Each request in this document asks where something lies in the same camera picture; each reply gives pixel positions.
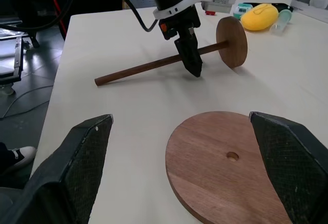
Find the table surface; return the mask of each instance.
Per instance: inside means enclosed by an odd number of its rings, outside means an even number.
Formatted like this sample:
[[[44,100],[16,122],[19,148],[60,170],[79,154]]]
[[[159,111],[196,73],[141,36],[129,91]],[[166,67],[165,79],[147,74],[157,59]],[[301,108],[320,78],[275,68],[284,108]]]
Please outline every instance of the table surface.
[[[197,9],[199,47],[213,44],[217,22],[228,15]],[[152,11],[139,10],[146,25]],[[327,147],[328,24],[293,13],[283,36],[247,32],[247,38],[247,60],[235,70],[213,52],[202,56],[200,78],[175,63],[98,88],[96,77],[177,54],[174,40],[166,41],[158,27],[144,32],[130,10],[73,16],[33,172],[73,126],[113,114],[89,223],[193,224],[199,221],[175,197],[165,170],[168,139],[185,119],[208,111],[260,111],[302,123]]]

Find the wooden rod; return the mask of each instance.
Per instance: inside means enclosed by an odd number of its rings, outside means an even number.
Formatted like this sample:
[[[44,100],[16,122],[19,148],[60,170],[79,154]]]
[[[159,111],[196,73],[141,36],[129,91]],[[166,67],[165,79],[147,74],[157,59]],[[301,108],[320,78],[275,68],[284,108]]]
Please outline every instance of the wooden rod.
[[[227,48],[229,46],[228,41],[224,41],[224,42],[220,42],[220,43],[216,43],[210,46],[205,46],[202,48],[198,49],[198,52],[200,55],[209,53],[209,52],[213,52],[213,51],[217,51],[223,48]],[[114,80],[117,79],[122,79],[131,75],[135,75],[138,73],[142,73],[148,70],[152,70],[152,69],[156,69],[159,67],[163,67],[165,65],[169,65],[169,64],[173,64],[176,63],[178,61],[181,61],[181,57],[180,55],[175,55],[175,56],[169,56],[151,63],[147,63],[147,64],[142,64],[140,66],[131,68],[131,69],[126,69],[126,70],[122,70],[113,74],[108,74],[102,77],[99,77],[97,79],[94,80],[94,82],[96,83],[97,86],[101,86],[103,84],[106,84],[108,82],[112,82]]]

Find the gray floor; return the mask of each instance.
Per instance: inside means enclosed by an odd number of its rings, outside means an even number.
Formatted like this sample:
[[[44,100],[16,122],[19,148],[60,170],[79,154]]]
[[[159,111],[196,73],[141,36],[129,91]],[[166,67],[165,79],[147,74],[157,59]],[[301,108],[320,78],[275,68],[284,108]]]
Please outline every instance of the gray floor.
[[[57,68],[64,46],[63,38],[58,28],[50,28],[37,34],[40,48],[24,51],[24,72],[22,80],[16,82],[11,96],[0,95],[0,117],[11,102],[21,94],[54,83]],[[15,40],[0,42],[0,72],[13,68]],[[24,112],[45,101],[51,96],[52,88],[33,91],[20,98],[7,115]],[[9,149],[23,146],[37,148],[43,123],[46,117],[48,103],[28,113],[0,120],[0,141]],[[1,186],[19,187],[28,179],[32,164],[10,176],[0,177]]]

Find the yellow object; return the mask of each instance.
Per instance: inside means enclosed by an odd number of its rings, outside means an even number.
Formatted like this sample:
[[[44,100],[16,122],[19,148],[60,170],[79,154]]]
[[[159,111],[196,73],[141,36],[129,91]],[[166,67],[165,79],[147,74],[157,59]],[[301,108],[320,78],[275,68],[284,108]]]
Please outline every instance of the yellow object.
[[[260,31],[271,26],[279,16],[276,7],[261,4],[246,12],[240,19],[243,27],[250,31]]]

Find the wooden disc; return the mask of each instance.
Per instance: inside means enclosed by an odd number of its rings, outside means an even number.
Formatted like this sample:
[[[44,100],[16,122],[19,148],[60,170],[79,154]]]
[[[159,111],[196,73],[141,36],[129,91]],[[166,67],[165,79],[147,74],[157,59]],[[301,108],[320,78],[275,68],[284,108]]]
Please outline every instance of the wooden disc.
[[[221,19],[216,27],[216,42],[225,40],[229,47],[219,50],[222,60],[229,68],[241,66],[247,57],[247,38],[241,23],[233,16]]]
[[[182,205],[205,224],[291,223],[247,116],[195,115],[172,133],[166,171]]]

